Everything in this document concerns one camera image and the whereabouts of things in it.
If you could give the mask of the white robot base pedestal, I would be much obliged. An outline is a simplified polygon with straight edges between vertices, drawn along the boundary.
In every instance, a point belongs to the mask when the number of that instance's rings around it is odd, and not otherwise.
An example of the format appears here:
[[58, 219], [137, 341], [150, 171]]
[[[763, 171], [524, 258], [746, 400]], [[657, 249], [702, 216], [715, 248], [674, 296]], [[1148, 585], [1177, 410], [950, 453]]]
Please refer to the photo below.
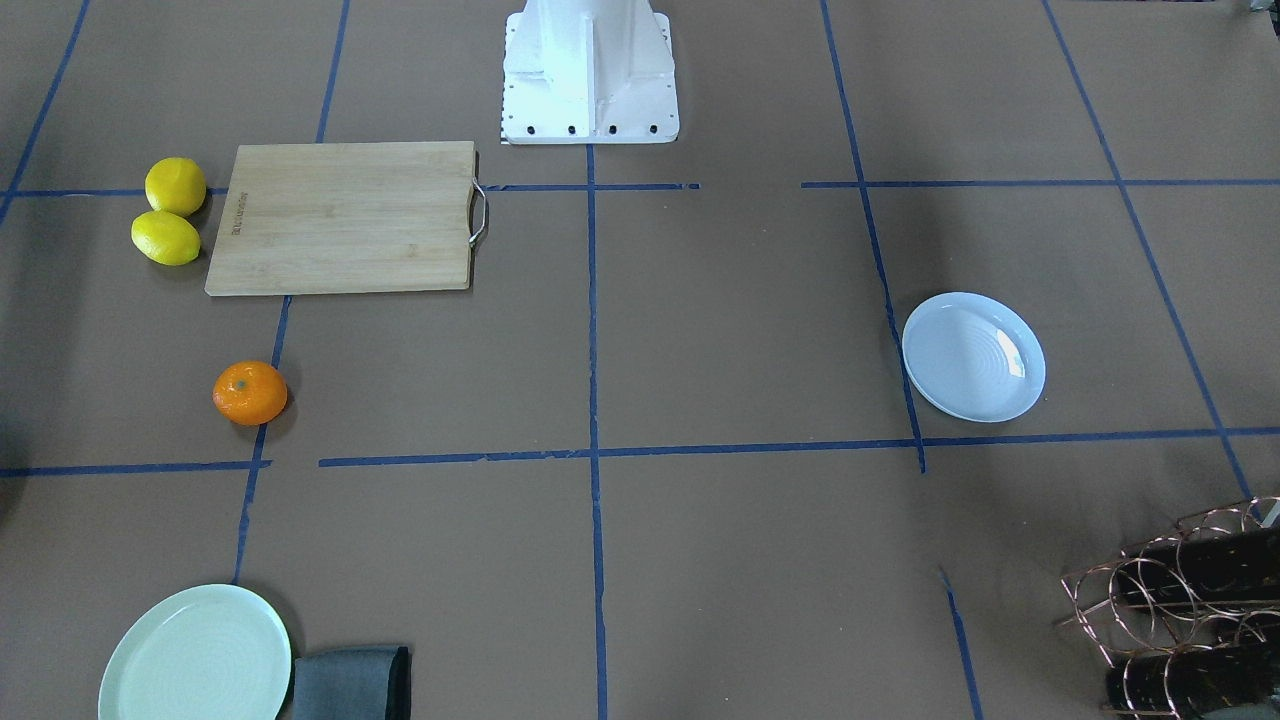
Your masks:
[[506, 18], [500, 141], [672, 143], [672, 28], [649, 1], [527, 1]]

